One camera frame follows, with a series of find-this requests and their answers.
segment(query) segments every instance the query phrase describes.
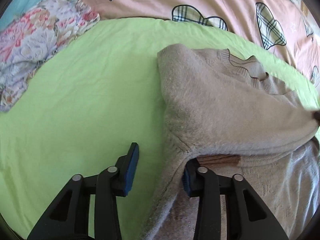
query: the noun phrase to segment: metal rivet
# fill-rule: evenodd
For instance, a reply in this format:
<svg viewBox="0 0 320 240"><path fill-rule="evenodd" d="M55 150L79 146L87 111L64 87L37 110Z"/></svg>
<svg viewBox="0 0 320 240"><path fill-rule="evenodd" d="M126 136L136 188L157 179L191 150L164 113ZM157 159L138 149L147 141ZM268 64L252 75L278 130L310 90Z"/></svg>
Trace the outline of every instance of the metal rivet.
<svg viewBox="0 0 320 240"><path fill-rule="evenodd" d="M235 178L235 180L237 180L237 181L243 181L243 176L240 175L240 174L236 174L236 175L234 176L234 178Z"/></svg>
<svg viewBox="0 0 320 240"><path fill-rule="evenodd" d="M107 169L107 171L109 171L109 172L116 172L118 170L118 168L116 167L116 166L110 166L108 169Z"/></svg>
<svg viewBox="0 0 320 240"><path fill-rule="evenodd" d="M206 167L199 167L199 168L198 168L198 171L199 171L200 173L206 173L206 172L208 171L208 169L207 169Z"/></svg>
<svg viewBox="0 0 320 240"><path fill-rule="evenodd" d="M81 176L80 174L76 174L76 175L73 175L73 176L72 176L72 180L73 180L73 181L78 181L78 180L81 180L81 177L82 177L82 176Z"/></svg>

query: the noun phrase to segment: ribbed collar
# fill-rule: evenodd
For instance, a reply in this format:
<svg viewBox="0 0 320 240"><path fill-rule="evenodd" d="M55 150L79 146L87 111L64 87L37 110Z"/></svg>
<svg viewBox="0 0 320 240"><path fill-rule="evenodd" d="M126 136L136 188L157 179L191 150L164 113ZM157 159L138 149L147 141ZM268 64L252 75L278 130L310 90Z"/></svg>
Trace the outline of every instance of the ribbed collar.
<svg viewBox="0 0 320 240"><path fill-rule="evenodd" d="M220 50L221 60L232 70L242 76L247 80L248 84L256 89L267 91L271 88L270 77L264 68L257 60L255 56L251 56L246 60L239 59L238 57L233 56L229 49ZM260 65L261 74L266 75L266 78L259 80L257 77L250 76L249 70L245 67L247 63L257 63Z"/></svg>

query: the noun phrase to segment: floral blanket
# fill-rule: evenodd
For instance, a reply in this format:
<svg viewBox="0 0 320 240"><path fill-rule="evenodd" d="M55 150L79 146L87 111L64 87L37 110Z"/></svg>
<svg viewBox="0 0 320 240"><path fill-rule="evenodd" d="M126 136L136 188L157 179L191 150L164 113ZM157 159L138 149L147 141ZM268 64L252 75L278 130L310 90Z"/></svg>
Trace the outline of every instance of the floral blanket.
<svg viewBox="0 0 320 240"><path fill-rule="evenodd" d="M42 64L98 21L80 0L43 0L0 33L0 111L9 111Z"/></svg>

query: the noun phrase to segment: pink duvet cover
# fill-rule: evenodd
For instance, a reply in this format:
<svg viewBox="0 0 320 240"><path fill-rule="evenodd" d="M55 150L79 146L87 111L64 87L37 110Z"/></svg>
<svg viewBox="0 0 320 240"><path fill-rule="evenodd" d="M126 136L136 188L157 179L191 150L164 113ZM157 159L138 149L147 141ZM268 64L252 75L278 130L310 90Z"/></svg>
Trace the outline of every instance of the pink duvet cover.
<svg viewBox="0 0 320 240"><path fill-rule="evenodd" d="M267 49L309 80L318 73L319 45L291 0L82 1L97 11L101 19L152 17L215 26Z"/></svg>

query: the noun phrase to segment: fuzzy sweater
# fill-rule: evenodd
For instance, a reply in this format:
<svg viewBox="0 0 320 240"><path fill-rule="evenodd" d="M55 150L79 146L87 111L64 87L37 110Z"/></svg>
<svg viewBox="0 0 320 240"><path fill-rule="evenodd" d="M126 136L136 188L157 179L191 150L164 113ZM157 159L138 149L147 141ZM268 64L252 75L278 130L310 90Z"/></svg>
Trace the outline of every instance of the fuzzy sweater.
<svg viewBox="0 0 320 240"><path fill-rule="evenodd" d="M298 236L319 204L319 144L318 124L296 93L254 56L240 60L228 49L175 44L158 53L158 65L165 165L141 239L193 238L198 200L183 193L181 177L202 155L239 156L236 167L214 171L243 174L288 236Z"/></svg>

